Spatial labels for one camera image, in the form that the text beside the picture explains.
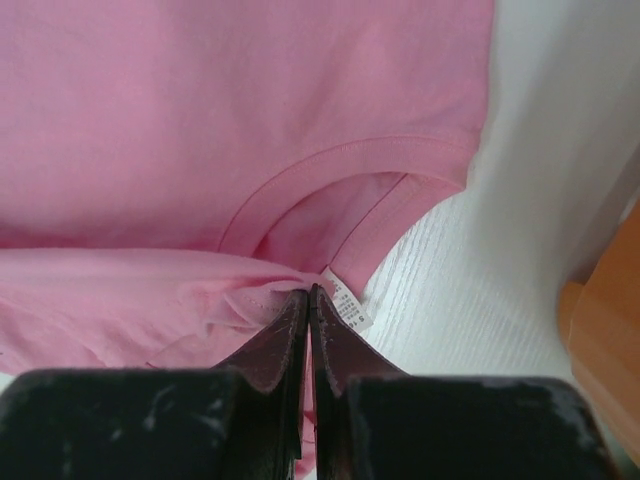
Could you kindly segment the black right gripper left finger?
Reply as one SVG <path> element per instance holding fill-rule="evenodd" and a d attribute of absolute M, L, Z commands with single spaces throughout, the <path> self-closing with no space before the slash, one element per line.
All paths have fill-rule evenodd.
<path fill-rule="evenodd" d="M 307 295 L 205 369 L 49 369 L 1 396 L 5 479 L 290 479 Z"/>

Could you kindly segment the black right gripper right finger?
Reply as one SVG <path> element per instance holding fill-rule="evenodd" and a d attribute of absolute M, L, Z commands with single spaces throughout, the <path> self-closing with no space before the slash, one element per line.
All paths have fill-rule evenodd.
<path fill-rule="evenodd" d="M 582 396 L 550 377 L 412 376 L 309 295 L 321 479 L 612 479 Z"/>

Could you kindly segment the pink t shirt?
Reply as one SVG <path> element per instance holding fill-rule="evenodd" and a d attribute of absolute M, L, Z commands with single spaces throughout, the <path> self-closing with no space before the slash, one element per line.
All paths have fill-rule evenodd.
<path fill-rule="evenodd" d="M 205 369 L 460 192 L 491 1 L 5 1 L 1 369 Z"/>

